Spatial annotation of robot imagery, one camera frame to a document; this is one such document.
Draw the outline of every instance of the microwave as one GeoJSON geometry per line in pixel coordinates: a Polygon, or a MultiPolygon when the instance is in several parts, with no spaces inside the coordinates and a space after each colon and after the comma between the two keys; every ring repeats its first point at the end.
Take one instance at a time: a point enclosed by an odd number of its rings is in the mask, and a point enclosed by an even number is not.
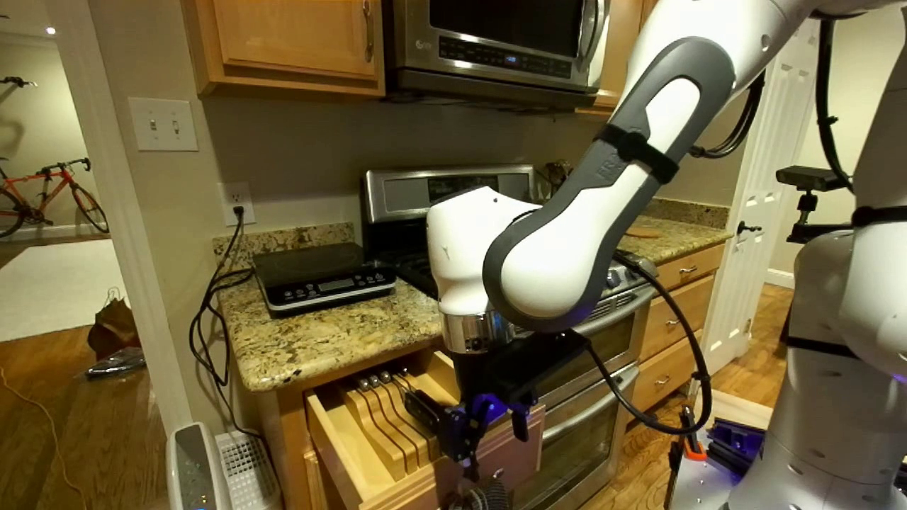
{"type": "Polygon", "coordinates": [[[606,0],[392,0],[392,97],[536,107],[596,103],[606,0]]]}

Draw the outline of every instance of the electrical outlet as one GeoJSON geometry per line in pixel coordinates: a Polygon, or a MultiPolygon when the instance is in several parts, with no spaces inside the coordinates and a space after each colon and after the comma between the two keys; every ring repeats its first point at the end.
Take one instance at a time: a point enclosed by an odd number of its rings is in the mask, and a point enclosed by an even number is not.
{"type": "Polygon", "coordinates": [[[223,222],[234,224],[233,207],[243,207],[243,224],[256,224],[253,192],[243,181],[220,181],[223,222]]]}
{"type": "Polygon", "coordinates": [[[131,115],[139,149],[199,149],[193,107],[186,100],[131,97],[131,115]]]}

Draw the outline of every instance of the wooden floor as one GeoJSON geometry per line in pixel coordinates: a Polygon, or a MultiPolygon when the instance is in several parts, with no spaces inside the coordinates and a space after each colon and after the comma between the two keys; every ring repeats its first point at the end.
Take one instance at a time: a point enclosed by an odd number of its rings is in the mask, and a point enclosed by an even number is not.
{"type": "MultiPolygon", "coordinates": [[[[772,406],[783,383],[776,331],[791,291],[764,285],[753,322],[753,348],[713,377],[713,389],[772,406]]],[[[63,482],[45,416],[0,389],[0,510],[144,510],[166,506],[164,431],[151,403],[148,373],[88,383],[94,362],[88,329],[71,329],[18,342],[0,342],[0,369],[11,389],[40,400],[60,431],[63,461],[83,499],[63,482]]],[[[679,400],[668,400],[660,416],[675,416],[679,400]]],[[[630,427],[614,482],[590,510],[664,506],[668,437],[630,427]]]]}
{"type": "MultiPolygon", "coordinates": [[[[780,331],[787,314],[791,291],[764,285],[753,319],[753,346],[740,360],[729,362],[712,377],[718,392],[773,406],[784,377],[784,356],[780,331]]],[[[668,396],[657,420],[675,420],[682,400],[668,396]]],[[[668,494],[668,445],[672,437],[633,424],[624,437],[624,468],[617,475],[586,501],[586,510],[660,510],[668,494]]]]}

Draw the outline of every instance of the granite countertop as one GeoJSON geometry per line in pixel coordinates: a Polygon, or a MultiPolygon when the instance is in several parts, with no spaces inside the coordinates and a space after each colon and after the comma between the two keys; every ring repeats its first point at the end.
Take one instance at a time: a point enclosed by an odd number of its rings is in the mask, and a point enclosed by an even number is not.
{"type": "MultiPolygon", "coordinates": [[[[620,249],[664,263],[721,240],[726,240],[726,233],[718,226],[637,219],[620,240],[620,249]]],[[[242,379],[250,392],[274,392],[283,385],[314,389],[369,366],[423,351],[441,335],[437,304],[402,280],[386,297],[280,319],[270,318],[257,284],[250,280],[223,291],[220,311],[242,379]]]]}

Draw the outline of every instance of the open drawer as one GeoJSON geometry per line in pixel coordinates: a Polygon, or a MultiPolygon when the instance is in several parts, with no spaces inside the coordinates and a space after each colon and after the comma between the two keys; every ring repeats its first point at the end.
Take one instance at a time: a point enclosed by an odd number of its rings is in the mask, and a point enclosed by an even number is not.
{"type": "MultiPolygon", "coordinates": [[[[434,437],[404,427],[410,416],[400,392],[423,389],[437,403],[453,406],[460,400],[453,362],[440,351],[426,351],[376,373],[383,373],[376,385],[386,389],[346,379],[307,396],[312,445],[346,506],[434,510],[453,489],[460,468],[440,453],[434,437]]],[[[531,443],[512,438],[509,420],[484,434],[480,445],[481,478],[498,474],[498,482],[512,489],[539,471],[542,416],[545,410],[533,409],[531,443]]]]}

